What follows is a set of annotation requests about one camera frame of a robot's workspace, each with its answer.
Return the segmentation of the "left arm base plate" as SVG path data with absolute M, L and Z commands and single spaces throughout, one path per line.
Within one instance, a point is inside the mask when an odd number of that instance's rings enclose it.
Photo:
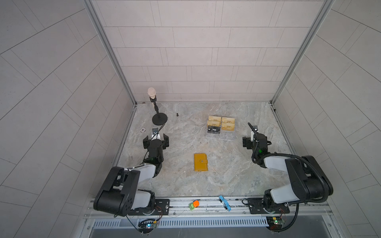
M 169 214 L 169 199 L 156 199 L 155 204 L 148 208 L 136 208 L 131 210 L 129 216 L 159 216 Z

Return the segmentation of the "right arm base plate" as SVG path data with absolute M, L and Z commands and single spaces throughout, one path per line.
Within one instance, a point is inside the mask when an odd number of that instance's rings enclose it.
M 249 207 L 251 214 L 289 214 L 290 209 L 287 203 L 273 203 L 266 205 L 262 198 L 247 198 L 244 202 Z

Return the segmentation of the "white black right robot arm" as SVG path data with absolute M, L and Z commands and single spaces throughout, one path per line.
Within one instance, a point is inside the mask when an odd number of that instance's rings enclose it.
M 265 169 L 287 173 L 289 183 L 265 191 L 262 206 L 268 213 L 284 204 L 322 203 L 333 194 L 333 186 L 313 156 L 270 153 L 271 142 L 263 134 L 252 132 L 242 138 L 243 147 L 252 150 L 252 162 Z

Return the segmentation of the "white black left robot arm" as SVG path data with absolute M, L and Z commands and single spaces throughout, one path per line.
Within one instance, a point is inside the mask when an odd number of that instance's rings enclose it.
M 150 214 L 156 210 L 155 193 L 138 189 L 139 183 L 159 175 L 164 162 L 163 150 L 169 147 L 169 137 L 159 134 L 143 140 L 148 157 L 132 168 L 113 167 L 109 171 L 93 202 L 93 208 L 115 216 Z

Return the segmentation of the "yellow leather card holder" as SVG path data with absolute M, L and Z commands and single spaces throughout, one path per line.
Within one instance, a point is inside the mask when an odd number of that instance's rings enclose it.
M 208 171 L 208 160 L 207 155 L 205 153 L 194 154 L 194 170 L 196 172 Z

